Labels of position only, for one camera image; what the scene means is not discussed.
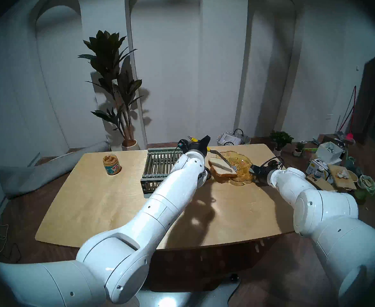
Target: wicker basket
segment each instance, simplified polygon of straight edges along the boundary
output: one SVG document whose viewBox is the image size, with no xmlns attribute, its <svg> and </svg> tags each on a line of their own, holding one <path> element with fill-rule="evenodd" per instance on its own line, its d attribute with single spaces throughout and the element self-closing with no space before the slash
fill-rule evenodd
<svg viewBox="0 0 375 307">
<path fill-rule="evenodd" d="M 217 137 L 217 145 L 219 145 L 219 146 L 223 146 L 223 144 L 220 143 L 220 139 L 221 139 L 222 136 L 225 135 L 225 134 L 232 135 L 232 136 L 235 136 L 235 137 L 241 139 L 241 142 L 240 142 L 239 145 L 250 144 L 250 142 L 251 142 L 251 139 L 250 139 L 247 135 L 244 135 L 242 129 L 235 129 L 233 132 L 225 132 L 225 133 L 223 133 L 223 134 L 220 134 L 220 135 Z M 224 145 L 234 145 L 234 144 L 233 144 L 232 142 L 226 142 L 226 143 L 224 143 Z"/>
</svg>

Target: white pot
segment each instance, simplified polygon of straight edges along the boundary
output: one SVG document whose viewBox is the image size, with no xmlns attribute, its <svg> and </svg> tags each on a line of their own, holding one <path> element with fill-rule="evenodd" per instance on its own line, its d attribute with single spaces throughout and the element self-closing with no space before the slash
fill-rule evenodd
<svg viewBox="0 0 375 307">
<path fill-rule="evenodd" d="M 121 144 L 121 147 L 122 147 L 122 151 L 137 151 L 139 150 L 139 145 L 138 145 L 138 141 L 135 140 L 136 143 L 132 146 L 124 146 L 123 144 Z"/>
<path fill-rule="evenodd" d="M 293 155 L 295 156 L 295 157 L 300 157 L 301 156 L 301 150 L 299 150 L 299 149 L 294 149 L 294 151 L 293 151 Z"/>
<path fill-rule="evenodd" d="M 281 150 L 277 150 L 277 148 L 274 148 L 274 151 L 273 151 L 274 155 L 276 156 L 280 156 L 281 155 Z"/>
</svg>

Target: metal rack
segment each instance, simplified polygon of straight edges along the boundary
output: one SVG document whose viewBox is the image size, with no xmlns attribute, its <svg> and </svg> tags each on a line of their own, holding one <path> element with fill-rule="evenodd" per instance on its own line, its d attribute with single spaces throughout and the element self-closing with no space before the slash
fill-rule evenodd
<svg viewBox="0 0 375 307">
<path fill-rule="evenodd" d="M 160 183 L 169 175 L 173 165 L 183 155 L 180 148 L 148 149 L 145 169 L 140 184 L 143 195 L 149 198 Z"/>
</svg>

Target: wooden table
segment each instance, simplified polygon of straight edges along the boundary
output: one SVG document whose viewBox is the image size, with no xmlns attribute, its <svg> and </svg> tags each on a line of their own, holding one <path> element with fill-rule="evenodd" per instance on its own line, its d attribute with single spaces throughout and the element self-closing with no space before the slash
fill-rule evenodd
<svg viewBox="0 0 375 307">
<path fill-rule="evenodd" d="M 264 144 L 215 146 L 261 165 L 274 155 Z M 48 209 L 35 239 L 80 247 L 88 238 L 123 226 L 147 201 L 140 179 L 147 150 L 114 152 L 122 171 L 107 175 L 102 158 L 84 154 Z M 236 187 L 209 179 L 175 221 L 158 249 L 195 248 L 255 240 L 293 231 L 293 209 L 272 187 Z"/>
</svg>

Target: tall plant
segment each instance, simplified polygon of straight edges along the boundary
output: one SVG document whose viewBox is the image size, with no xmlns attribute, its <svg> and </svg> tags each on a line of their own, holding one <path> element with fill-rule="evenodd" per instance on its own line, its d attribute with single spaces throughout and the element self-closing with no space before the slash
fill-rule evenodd
<svg viewBox="0 0 375 307">
<path fill-rule="evenodd" d="M 119 53 L 126 36 L 120 37 L 119 33 L 110 34 L 107 31 L 98 31 L 96 37 L 90 37 L 89 41 L 84 40 L 85 45 L 92 50 L 95 55 L 82 54 L 78 58 L 85 58 L 90 61 L 92 68 L 99 72 L 102 78 L 98 79 L 99 84 L 87 81 L 103 88 L 112 95 L 116 112 L 114 108 L 107 109 L 106 113 L 102 110 L 95 110 L 92 114 L 110 122 L 116 126 L 113 130 L 118 130 L 124 138 L 124 146 L 131 146 L 135 143 L 132 131 L 132 121 L 130 119 L 130 106 L 138 98 L 135 98 L 136 90 L 142 85 L 142 80 L 130 79 L 127 71 L 123 72 L 119 64 L 133 49 L 124 54 L 126 47 Z"/>
</svg>

